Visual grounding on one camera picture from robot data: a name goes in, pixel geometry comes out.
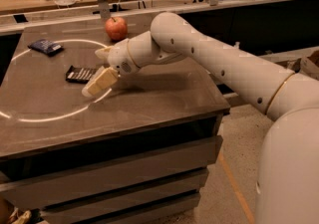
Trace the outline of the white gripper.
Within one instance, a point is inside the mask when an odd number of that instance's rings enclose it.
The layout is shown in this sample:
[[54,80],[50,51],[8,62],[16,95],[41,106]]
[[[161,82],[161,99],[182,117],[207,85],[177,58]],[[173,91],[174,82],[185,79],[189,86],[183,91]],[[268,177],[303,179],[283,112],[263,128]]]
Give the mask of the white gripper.
[[129,54],[129,40],[125,39],[111,47],[95,51],[95,55],[110,67],[100,67],[82,89],[85,97],[91,97],[116,83],[121,76],[134,74],[140,68],[134,63]]

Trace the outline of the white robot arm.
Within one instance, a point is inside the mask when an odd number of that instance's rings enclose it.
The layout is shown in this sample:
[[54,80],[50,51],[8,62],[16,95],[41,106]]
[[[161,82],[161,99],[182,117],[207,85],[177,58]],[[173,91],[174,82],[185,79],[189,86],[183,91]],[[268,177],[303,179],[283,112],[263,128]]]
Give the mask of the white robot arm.
[[260,153],[255,224],[319,224],[319,81],[156,15],[148,31],[97,51],[86,97],[147,65],[190,57],[273,122]]

